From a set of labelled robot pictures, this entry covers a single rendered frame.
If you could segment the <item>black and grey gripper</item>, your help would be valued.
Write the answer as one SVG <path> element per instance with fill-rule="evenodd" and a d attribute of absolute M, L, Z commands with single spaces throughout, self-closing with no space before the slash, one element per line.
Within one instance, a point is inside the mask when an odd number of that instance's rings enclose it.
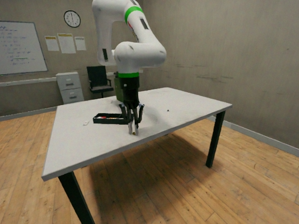
<path fill-rule="evenodd" d="M 123 94 L 123 102 L 119 104 L 119 107 L 121 108 L 121 112 L 123 115 L 123 119 L 125 122 L 128 122 L 128 128 L 129 128 L 129 134 L 132 133 L 132 119 L 131 119 L 131 110 L 133 112 L 134 120 L 135 120 L 135 134 L 138 134 L 138 123 L 142 120 L 143 115 L 143 108 L 144 104 L 142 105 L 139 102 L 139 96 L 138 96 L 138 89 L 135 90 L 122 90 Z M 127 112 L 125 110 L 125 106 L 127 108 Z M 139 116 L 137 114 L 137 107 L 139 106 Z"/>

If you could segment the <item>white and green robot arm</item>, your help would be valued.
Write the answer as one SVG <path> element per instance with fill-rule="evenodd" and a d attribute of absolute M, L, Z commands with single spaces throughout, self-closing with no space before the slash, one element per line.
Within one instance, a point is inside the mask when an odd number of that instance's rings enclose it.
<path fill-rule="evenodd" d="M 139 68 L 157 68 L 163 65 L 167 56 L 141 7 L 135 0 L 93 0 L 92 10 L 97 30 L 98 62 L 103 66 L 117 66 L 114 75 L 119 79 L 120 89 L 140 88 Z M 112 50 L 114 21 L 126 22 L 138 43 L 122 42 Z"/>

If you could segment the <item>dark grey three-compartment bin rack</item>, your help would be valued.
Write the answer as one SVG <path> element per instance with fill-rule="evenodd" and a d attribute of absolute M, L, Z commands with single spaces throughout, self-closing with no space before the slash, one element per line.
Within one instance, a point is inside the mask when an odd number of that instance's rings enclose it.
<path fill-rule="evenodd" d="M 106 117 L 106 118 L 99 118 L 99 117 Z M 110 113 L 98 113 L 93 118 L 93 123 L 128 125 L 128 123 L 124 121 L 122 114 L 110 114 Z"/>

